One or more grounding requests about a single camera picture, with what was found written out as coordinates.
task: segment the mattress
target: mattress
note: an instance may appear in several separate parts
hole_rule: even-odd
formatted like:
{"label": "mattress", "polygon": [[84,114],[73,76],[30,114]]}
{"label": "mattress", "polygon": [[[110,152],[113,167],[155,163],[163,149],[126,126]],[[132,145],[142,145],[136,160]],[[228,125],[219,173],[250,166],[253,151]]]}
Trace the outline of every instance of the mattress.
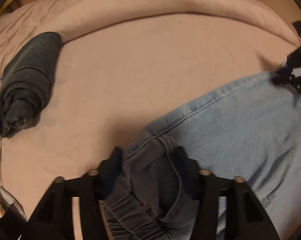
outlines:
{"label": "mattress", "polygon": [[96,168],[152,120],[235,79],[278,69],[298,45],[256,0],[39,0],[1,20],[0,77],[45,31],[64,42],[52,98],[36,126],[1,140],[3,186],[27,217],[56,176]]}

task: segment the denim fabric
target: denim fabric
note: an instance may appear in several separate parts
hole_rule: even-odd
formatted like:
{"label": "denim fabric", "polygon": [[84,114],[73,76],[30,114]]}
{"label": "denim fabric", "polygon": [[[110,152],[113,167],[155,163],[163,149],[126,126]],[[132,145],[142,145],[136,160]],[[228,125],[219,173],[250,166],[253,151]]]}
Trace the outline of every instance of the denim fabric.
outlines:
{"label": "denim fabric", "polygon": [[[179,145],[219,177],[243,176],[279,235],[286,233],[301,215],[301,95],[274,86],[272,75],[231,82],[140,131],[103,203],[114,239],[190,238],[199,203],[185,193],[167,154]],[[224,210],[222,199],[220,237]]]}

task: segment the screw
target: screw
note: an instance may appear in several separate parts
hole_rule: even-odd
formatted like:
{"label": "screw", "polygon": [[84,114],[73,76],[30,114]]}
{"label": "screw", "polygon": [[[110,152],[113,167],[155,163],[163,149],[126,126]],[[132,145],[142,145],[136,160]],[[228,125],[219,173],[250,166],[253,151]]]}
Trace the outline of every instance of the screw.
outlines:
{"label": "screw", "polygon": [[212,174],[212,172],[209,171],[209,170],[199,170],[199,173],[204,175],[204,176],[209,176],[209,175]]}
{"label": "screw", "polygon": [[96,175],[98,175],[98,170],[90,170],[87,174],[89,176],[96,176]]}
{"label": "screw", "polygon": [[54,180],[55,183],[61,183],[62,181],[64,181],[64,178],[61,176],[55,178],[55,180]]}
{"label": "screw", "polygon": [[235,176],[234,180],[238,183],[243,183],[245,182],[245,179],[242,176]]}

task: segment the light blue jeans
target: light blue jeans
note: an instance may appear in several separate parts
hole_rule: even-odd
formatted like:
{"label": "light blue jeans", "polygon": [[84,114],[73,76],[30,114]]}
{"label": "light blue jeans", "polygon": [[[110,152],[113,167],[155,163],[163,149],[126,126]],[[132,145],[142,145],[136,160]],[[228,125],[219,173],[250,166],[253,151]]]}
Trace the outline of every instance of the light blue jeans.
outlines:
{"label": "light blue jeans", "polygon": [[[198,201],[168,152],[183,146],[215,175],[243,176],[281,238],[301,220],[301,95],[264,72],[224,85],[143,128],[124,149],[103,210],[114,239],[189,239]],[[219,237],[225,226],[220,200]]]}

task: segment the rolled garment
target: rolled garment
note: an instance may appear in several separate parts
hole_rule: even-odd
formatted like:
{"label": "rolled garment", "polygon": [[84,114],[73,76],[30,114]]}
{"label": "rolled garment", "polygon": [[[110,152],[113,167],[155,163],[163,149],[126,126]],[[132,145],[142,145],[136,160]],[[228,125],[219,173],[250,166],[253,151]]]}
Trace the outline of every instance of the rolled garment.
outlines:
{"label": "rolled garment", "polygon": [[0,136],[12,136],[33,125],[47,105],[61,48],[58,33],[32,38],[8,63],[0,92]]}
{"label": "rolled garment", "polygon": [[[113,239],[190,238],[199,201],[176,172],[169,154],[175,146],[219,177],[243,176],[287,239],[301,222],[301,95],[274,86],[273,75],[233,81],[140,131],[123,150],[122,172],[102,203]],[[219,209],[218,240],[225,198]]]}

